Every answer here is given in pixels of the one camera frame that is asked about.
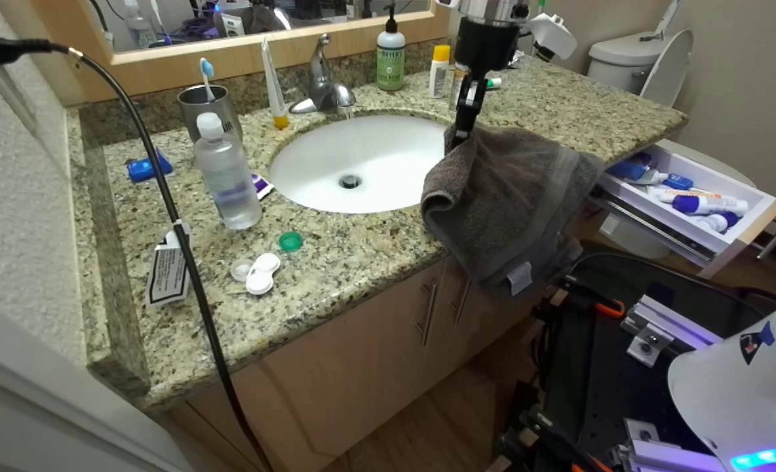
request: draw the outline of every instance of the cloth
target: cloth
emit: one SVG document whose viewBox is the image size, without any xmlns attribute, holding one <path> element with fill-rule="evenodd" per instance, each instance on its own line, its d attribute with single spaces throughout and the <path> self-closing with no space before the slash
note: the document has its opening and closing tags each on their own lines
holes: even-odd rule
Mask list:
<svg viewBox="0 0 776 472">
<path fill-rule="evenodd" d="M 518 294 L 567 264 L 567 235 L 603 165 L 538 133 L 474 125 L 424 177 L 421 219 L 488 290 Z"/>
</svg>

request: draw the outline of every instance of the granite countertop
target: granite countertop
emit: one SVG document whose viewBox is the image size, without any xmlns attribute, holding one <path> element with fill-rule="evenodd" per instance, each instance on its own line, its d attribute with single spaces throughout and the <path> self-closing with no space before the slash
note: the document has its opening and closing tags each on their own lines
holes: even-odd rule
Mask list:
<svg viewBox="0 0 776 472">
<path fill-rule="evenodd" d="M 685 115 L 676 110 L 649 105 L 538 60 L 521 60 L 517 71 L 497 76 L 504 87 L 488 94 L 476 123 L 497 129 L 521 125 L 606 161 L 627 157 L 685 123 Z M 356 100 L 356 115 L 390 110 L 442 123 L 453 121 L 453 110 L 446 102 L 427 96 L 427 74 L 409 76 L 406 89 L 395 94 L 386 94 L 378 87 L 360 87 Z M 242 115 L 251 171 L 268 174 L 280 144 L 322 121 L 328 117 L 316 112 L 294 115 L 288 130 L 276 130 L 268 110 Z M 261 219 L 251 230 L 229 232 L 204 193 L 202 173 L 191 165 L 187 130 L 174 129 L 153 139 L 176 165 L 168 180 L 191 232 L 221 341 L 233 370 L 310 332 L 442 253 L 441 244 L 421 228 L 416 206 L 381 214 L 331 214 L 298 206 L 277 190 L 261 198 Z M 108 161 L 143 155 L 136 139 L 105 144 L 101 151 Z M 213 379 L 214 366 L 193 295 L 160 310 L 143 303 L 153 245 L 168 230 L 155 182 L 132 186 L 122 165 L 105 165 L 105 173 L 111 186 L 108 198 L 118 226 L 118 240 L 112 244 L 120 252 L 120 262 L 112 264 L 116 273 L 111 277 L 129 279 L 129 310 L 136 316 L 147 374 L 147 387 L 116 387 L 136 405 L 160 410 Z M 282 268 L 273 294 L 261 298 L 246 295 L 244 286 L 229 274 L 230 262 L 276 252 L 277 235 L 286 230 L 298 230 L 303 245 L 294 253 L 280 253 Z M 84 232 L 79 249 L 88 252 L 97 244 Z M 95 277 L 88 269 L 101 269 L 101 279 L 111 279 L 101 264 L 105 257 L 100 264 L 95 258 L 80 253 L 80 277 L 88 279 Z M 100 311 L 108 303 L 88 298 L 88 310 Z M 88 353 L 97 355 L 105 349 L 101 334 L 86 332 Z"/>
</svg>

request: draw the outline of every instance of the toilet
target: toilet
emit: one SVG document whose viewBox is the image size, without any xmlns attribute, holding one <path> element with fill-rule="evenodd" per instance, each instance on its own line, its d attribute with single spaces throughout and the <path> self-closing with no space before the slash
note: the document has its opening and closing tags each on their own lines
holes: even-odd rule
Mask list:
<svg viewBox="0 0 776 472">
<path fill-rule="evenodd" d="M 687 79 L 687 71 L 689 71 L 691 41 L 694 41 L 691 30 L 679 30 L 674 35 L 639 30 L 639 34 L 630 34 L 630 35 L 596 41 L 590 46 L 586 76 L 600 83 L 627 89 L 627 92 L 639 94 L 645 100 L 674 108 L 674 102 L 682 92 L 682 83 Z M 752 180 L 746 174 L 742 174 L 738 171 L 723 165 L 720 160 L 715 160 L 710 155 L 703 155 L 694 148 L 687 148 L 685 155 L 752 186 Z M 627 252 L 635 252 L 639 257 L 657 258 L 657 257 L 668 253 L 668 245 L 657 235 L 652 235 L 649 230 L 645 230 L 619 214 L 609 214 L 600 226 L 600 232 L 606 232 L 619 245 L 623 245 Z"/>
</svg>

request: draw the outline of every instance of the mirror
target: mirror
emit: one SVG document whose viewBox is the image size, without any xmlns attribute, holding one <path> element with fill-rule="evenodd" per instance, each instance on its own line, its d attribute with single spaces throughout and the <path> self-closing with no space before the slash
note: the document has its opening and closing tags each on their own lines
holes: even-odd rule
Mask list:
<svg viewBox="0 0 776 472">
<path fill-rule="evenodd" d="M 132 94 L 197 83 L 202 55 L 209 63 L 214 63 L 217 79 L 259 74 L 261 38 L 271 41 L 277 67 L 306 63 L 311 56 L 315 38 L 319 34 L 332 35 L 332 41 L 326 50 L 328 56 L 373 51 L 375 38 L 386 25 L 386 18 L 356 18 L 356 21 L 298 25 L 291 30 L 280 28 L 280 30 L 239 34 L 239 35 L 206 38 L 206 41 L 184 41 L 174 46 L 116 51 L 100 25 L 100 16 L 95 12 L 91 0 L 0 0 L 0 11 L 4 12 L 4 18 L 10 21 L 19 35 L 49 35 L 53 41 L 84 50 L 88 56 L 108 66 L 111 74 Z M 424 11 L 398 12 L 395 21 L 406 41 L 433 41 L 433 38 L 447 35 L 447 7 L 441 7 L 436 3 L 427 3 Z M 40 60 L 40 67 L 49 79 L 62 105 L 112 100 L 112 92 L 95 74 L 75 67 L 75 63 L 65 56 Z"/>
<path fill-rule="evenodd" d="M 116 51 L 386 16 L 390 0 L 88 0 Z M 398 0 L 395 12 L 427 11 Z"/>
</svg>

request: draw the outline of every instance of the bathroom sink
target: bathroom sink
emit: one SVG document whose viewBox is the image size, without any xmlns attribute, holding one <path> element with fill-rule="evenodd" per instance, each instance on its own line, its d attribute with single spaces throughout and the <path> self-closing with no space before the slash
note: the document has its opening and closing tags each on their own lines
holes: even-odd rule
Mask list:
<svg viewBox="0 0 776 472">
<path fill-rule="evenodd" d="M 271 180 L 286 198 L 322 212 L 411 206 L 442 157 L 442 129 L 411 115 L 332 121 L 288 142 L 271 165 Z"/>
</svg>

